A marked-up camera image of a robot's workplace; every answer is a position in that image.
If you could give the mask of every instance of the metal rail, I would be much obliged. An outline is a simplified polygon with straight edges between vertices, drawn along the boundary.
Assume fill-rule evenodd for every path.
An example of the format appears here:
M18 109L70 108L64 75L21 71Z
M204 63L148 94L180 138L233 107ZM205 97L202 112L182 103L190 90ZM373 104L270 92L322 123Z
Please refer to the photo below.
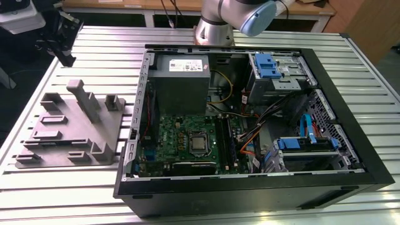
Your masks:
M69 79L81 79L85 91L96 97L116 93L126 99L122 125L130 124L141 55L145 43L192 44L190 29L90 27L81 30L73 56L73 68L54 60L37 86L8 139L0 149L0 221L1 224L114 224L142 223L121 200L112 198L117 161L109 166L37 168L14 167L13 154L29 134L45 92L73 98L65 89ZM338 34L264 32L257 37L234 33L238 46L312 48L361 124L376 151L397 183L380 191L350 197L321 210L277 211L202 217L173 217L157 222L253 224L393 224L400 207L400 105L386 81L350 40ZM129 131L120 130L120 139ZM118 142L117 152L124 142Z

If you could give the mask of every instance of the blue latch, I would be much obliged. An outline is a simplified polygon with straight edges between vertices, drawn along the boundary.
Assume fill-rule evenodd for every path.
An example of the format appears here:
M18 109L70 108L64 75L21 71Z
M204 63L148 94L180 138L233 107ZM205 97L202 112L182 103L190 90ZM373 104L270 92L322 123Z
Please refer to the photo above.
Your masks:
M281 149L298 149L300 144L296 138L281 138L277 140L277 146Z
M338 141L336 138L330 138L330 142L332 142L332 146L333 146L333 149L337 149L338 148Z
M276 68L276 61L269 54L254 54L257 69L261 78L281 78L281 73Z

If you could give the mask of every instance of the workbench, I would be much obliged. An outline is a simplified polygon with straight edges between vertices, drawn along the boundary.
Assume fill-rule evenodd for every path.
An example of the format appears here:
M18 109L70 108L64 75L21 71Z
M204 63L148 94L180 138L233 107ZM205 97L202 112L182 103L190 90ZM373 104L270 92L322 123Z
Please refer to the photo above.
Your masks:
M80 31L72 54L73 68L53 60L0 149L1 224L113 224L169 221L254 224L394 224L400 207L398 95L350 39L338 34L264 32L246 37L234 32L237 46L312 48L397 183L356 195L318 210L273 211L141 220L113 199L118 153L128 138L144 44L192 44L192 29L90 27ZM73 98L65 85L81 79L96 97L117 94L126 100L114 163L109 166L17 169L12 155L29 137L45 92Z
M174 15L174 6L169 0L162 0L166 12ZM177 0L177 7L182 15L200 16L201 0ZM160 0L124 0L121 2L98 3L98 0L65 0L64 10L69 13L112 13L112 14L142 14L145 26L154 27L154 15L165 15L165 11ZM310 32L321 33L330 16L336 14L329 4L324 8L294 2L289 6L289 20L316 21ZM286 19L286 12L282 12L277 19Z

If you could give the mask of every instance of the chip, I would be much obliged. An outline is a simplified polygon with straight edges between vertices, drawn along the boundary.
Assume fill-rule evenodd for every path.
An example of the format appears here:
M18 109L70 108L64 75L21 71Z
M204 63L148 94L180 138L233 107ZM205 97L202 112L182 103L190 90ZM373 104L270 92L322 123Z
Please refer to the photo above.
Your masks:
M189 153L196 157L202 157L209 152L208 138L205 132L192 132L189 134Z
M192 149L193 150L204 150L205 149L205 138L204 137L193 137L192 138Z

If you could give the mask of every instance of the red cable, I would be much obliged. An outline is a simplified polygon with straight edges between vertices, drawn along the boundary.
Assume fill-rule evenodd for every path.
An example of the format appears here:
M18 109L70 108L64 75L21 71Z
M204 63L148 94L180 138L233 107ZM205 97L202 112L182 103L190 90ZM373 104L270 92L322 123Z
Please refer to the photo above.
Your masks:
M141 143L141 140L148 132L148 129L149 129L149 126L150 126L150 98L149 98L149 93L148 93L148 125L145 127L145 130L144 130L144 133L142 133L142 137L140 138L140 143Z

